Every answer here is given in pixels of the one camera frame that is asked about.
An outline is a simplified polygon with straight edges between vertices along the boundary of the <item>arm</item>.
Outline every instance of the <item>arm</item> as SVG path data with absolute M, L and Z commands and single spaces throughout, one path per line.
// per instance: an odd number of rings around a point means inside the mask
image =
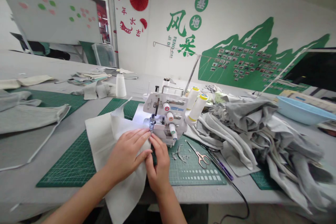
M 132 174 L 141 162 L 152 153 L 151 150 L 145 150 L 137 156 L 141 146 L 150 135 L 149 129 L 125 132 L 119 138 L 103 169 L 97 172 L 63 206 L 50 215 L 43 224 L 83 223 L 99 201 L 116 184 Z
M 146 169 L 151 189 L 155 192 L 159 203 L 163 224 L 187 224 L 174 190 L 169 182 L 169 154 L 167 145 L 152 134 L 149 138 L 155 148 L 157 166 L 153 165 L 152 155 L 146 158 Z

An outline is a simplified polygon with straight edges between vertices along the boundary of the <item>serger machine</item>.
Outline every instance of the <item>serger machine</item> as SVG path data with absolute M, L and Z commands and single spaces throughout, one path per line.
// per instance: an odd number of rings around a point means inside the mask
M 171 86 L 155 86 L 155 92 L 148 95 L 145 104 L 139 104 L 133 121 L 148 125 L 167 146 L 172 147 L 187 131 L 185 114 L 188 98 L 183 89 Z

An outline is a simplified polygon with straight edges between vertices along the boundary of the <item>blue plastic basin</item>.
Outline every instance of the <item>blue plastic basin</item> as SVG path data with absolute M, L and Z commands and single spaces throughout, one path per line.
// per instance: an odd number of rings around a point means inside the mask
M 336 120 L 336 115 L 313 105 L 291 98 L 277 96 L 278 112 L 294 121 L 314 125 L 325 121 Z

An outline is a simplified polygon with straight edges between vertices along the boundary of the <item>hand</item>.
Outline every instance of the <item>hand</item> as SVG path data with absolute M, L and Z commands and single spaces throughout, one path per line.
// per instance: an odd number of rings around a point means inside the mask
M 155 195 L 161 197 L 166 193 L 170 193 L 170 190 L 172 189 L 169 182 L 170 159 L 168 148 L 167 145 L 154 134 L 150 136 L 149 140 L 155 148 L 158 164 L 154 167 L 152 155 L 147 156 L 146 169 L 148 181 L 151 189 L 155 192 Z
M 127 131 L 121 135 L 104 167 L 106 173 L 111 174 L 112 187 L 131 175 L 152 153 L 148 149 L 137 156 L 150 135 L 148 128 Z

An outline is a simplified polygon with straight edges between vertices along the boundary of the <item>fingers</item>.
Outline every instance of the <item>fingers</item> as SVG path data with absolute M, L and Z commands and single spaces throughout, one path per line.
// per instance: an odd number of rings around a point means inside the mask
M 155 177 L 156 171 L 153 164 L 153 157 L 152 155 L 148 155 L 146 158 L 146 170 L 148 177 Z
M 161 144 L 152 136 L 149 137 L 149 141 L 152 143 L 155 149 L 156 156 L 158 158 L 163 156 L 163 150 Z
M 138 133 L 141 129 L 133 129 L 130 131 L 126 131 L 123 136 L 125 137 L 125 140 L 131 139 L 136 133 Z
M 162 140 L 154 133 L 152 134 L 152 137 L 161 145 L 163 154 L 168 155 L 167 145 L 164 142 L 162 142 Z
M 134 144 L 142 135 L 149 131 L 149 128 L 138 130 L 130 139 L 130 143 Z
M 147 156 L 152 155 L 152 150 L 144 150 L 141 152 L 135 159 L 134 164 L 135 164 L 135 169 L 138 168 L 138 166 L 146 159 Z
M 140 150 L 140 148 L 143 146 L 143 144 L 146 142 L 146 140 L 149 138 L 150 135 L 151 135 L 151 132 L 148 131 L 135 141 L 134 146 L 137 151 Z

